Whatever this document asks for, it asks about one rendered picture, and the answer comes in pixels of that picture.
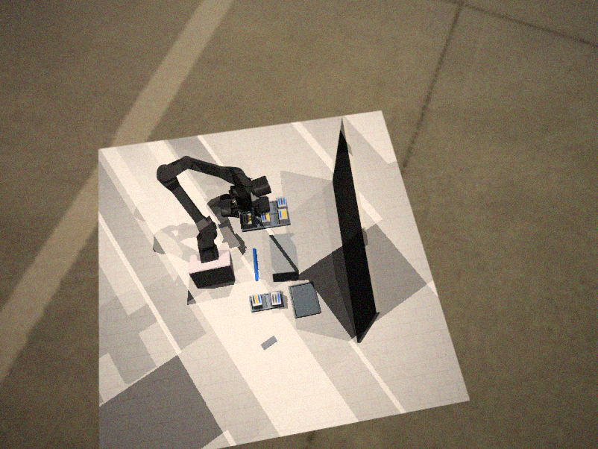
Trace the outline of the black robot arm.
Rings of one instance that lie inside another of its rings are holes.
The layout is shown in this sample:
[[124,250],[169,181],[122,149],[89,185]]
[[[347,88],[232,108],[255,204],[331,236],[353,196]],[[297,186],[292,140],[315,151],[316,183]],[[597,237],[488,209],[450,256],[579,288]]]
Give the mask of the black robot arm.
[[240,204],[247,204],[251,200],[251,192],[256,197],[271,193],[266,176],[251,180],[242,169],[232,166],[218,166],[189,156],[184,156],[170,164],[162,164],[157,169],[157,180],[180,202],[186,212],[195,222],[199,234],[197,235],[198,250],[201,263],[218,260],[218,248],[214,240],[217,237],[217,227],[210,216],[205,217],[196,207],[192,199],[180,185],[177,176],[187,169],[219,177],[233,184],[228,191],[231,199],[235,198]]

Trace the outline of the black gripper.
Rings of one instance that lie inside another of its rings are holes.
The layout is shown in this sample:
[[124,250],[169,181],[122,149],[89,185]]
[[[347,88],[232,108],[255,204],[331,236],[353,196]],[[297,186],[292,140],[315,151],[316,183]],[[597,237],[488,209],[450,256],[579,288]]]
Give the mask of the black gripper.
[[270,212],[268,196],[259,197],[259,199],[256,199],[255,201],[250,200],[247,204],[240,204],[238,202],[236,203],[231,203],[230,200],[221,201],[221,216],[240,218],[239,212],[242,213],[252,211],[252,207],[254,207],[255,216]]

